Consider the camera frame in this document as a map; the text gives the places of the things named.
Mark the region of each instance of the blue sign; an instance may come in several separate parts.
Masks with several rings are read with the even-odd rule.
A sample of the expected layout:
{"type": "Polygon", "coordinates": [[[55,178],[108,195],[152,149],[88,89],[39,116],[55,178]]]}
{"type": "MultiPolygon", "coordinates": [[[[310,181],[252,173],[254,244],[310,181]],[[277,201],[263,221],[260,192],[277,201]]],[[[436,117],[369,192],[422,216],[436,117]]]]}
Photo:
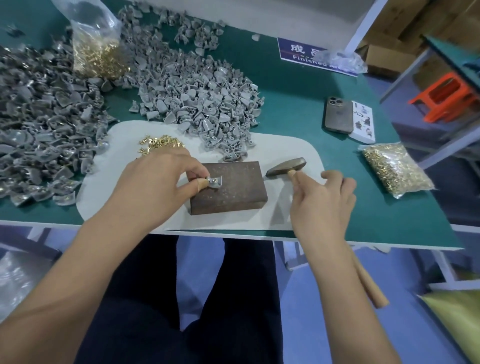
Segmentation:
{"type": "Polygon", "coordinates": [[[283,38],[277,38],[277,41],[278,41],[278,50],[280,51],[280,58],[283,59],[284,61],[321,68],[323,70],[343,73],[343,74],[347,74],[348,76],[354,76],[354,77],[358,76],[357,73],[342,71],[337,67],[322,64],[312,59],[317,52],[321,50],[326,50],[325,48],[314,47],[305,43],[294,42],[293,40],[288,40],[283,38]]]}

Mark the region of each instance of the bag of gold rivets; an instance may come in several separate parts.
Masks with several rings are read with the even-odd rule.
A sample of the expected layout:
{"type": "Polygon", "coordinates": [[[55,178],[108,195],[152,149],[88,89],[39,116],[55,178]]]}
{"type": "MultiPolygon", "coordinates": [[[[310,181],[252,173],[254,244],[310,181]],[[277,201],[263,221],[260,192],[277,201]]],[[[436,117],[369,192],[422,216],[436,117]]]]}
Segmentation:
{"type": "Polygon", "coordinates": [[[432,180],[415,163],[402,143],[360,146],[359,150],[393,197],[400,198],[407,192],[435,188],[432,180]]]}
{"type": "Polygon", "coordinates": [[[118,79],[128,70],[121,22],[100,0],[52,0],[72,25],[73,70],[84,77],[118,79]]]}

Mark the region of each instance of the pile of gold rivets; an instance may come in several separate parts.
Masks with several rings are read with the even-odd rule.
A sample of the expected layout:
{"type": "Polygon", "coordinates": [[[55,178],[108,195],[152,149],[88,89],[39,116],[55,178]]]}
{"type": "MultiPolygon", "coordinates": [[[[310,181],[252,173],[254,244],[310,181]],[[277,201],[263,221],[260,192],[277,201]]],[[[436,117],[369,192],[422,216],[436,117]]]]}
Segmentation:
{"type": "Polygon", "coordinates": [[[84,77],[117,80],[130,68],[125,65],[125,52],[120,40],[75,30],[72,39],[73,69],[84,77]]]}
{"type": "Polygon", "coordinates": [[[366,146],[362,153],[387,191],[395,198],[435,188],[401,143],[366,146]]]}
{"type": "Polygon", "coordinates": [[[146,156],[148,153],[150,153],[151,149],[156,149],[160,148],[162,146],[171,146],[171,147],[185,147],[185,145],[178,140],[178,138],[173,138],[169,135],[162,135],[159,138],[151,138],[148,134],[146,135],[145,138],[143,138],[140,141],[140,145],[147,144],[147,148],[140,148],[138,151],[139,153],[142,153],[144,156],[146,156]]]}

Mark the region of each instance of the white mat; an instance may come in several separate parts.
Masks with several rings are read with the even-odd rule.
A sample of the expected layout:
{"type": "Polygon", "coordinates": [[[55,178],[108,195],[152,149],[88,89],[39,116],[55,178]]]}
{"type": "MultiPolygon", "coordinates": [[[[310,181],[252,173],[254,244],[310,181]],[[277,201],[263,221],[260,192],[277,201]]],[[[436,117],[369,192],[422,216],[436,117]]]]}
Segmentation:
{"type": "MultiPolygon", "coordinates": [[[[77,209],[84,220],[92,217],[107,201],[117,180],[127,163],[140,156],[138,142],[149,134],[160,137],[164,134],[179,138],[190,154],[202,163],[221,162],[222,155],[217,151],[202,149],[199,137],[180,134],[177,125],[165,125],[155,121],[123,121],[113,126],[109,132],[110,148],[105,154],[94,158],[96,171],[85,177],[78,193],[77,209]]],[[[310,143],[289,136],[252,133],[257,144],[249,149],[246,161],[259,161],[263,175],[270,168],[288,159],[304,157],[307,165],[303,171],[320,183],[324,180],[320,173],[324,170],[320,156],[310,143]]],[[[278,176],[265,180],[268,202],[259,210],[233,211],[219,214],[191,216],[190,202],[180,208],[168,221],[155,229],[161,230],[292,230],[290,205],[292,185],[288,177],[278,176]]],[[[187,182],[182,175],[179,185],[187,182]]]]}

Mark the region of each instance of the wooden hammer handle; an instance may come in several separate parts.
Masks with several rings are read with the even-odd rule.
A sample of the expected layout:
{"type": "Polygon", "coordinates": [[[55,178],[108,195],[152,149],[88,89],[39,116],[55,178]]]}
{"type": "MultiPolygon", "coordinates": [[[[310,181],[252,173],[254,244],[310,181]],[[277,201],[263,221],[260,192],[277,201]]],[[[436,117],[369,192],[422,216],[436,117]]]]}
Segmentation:
{"type": "Polygon", "coordinates": [[[353,263],[355,265],[355,269],[357,270],[360,282],[362,283],[363,289],[367,293],[368,298],[370,298],[370,301],[373,303],[375,308],[383,308],[385,306],[388,306],[390,302],[385,297],[380,287],[377,286],[373,278],[363,267],[363,265],[355,255],[355,252],[353,250],[351,250],[351,252],[353,263]]]}

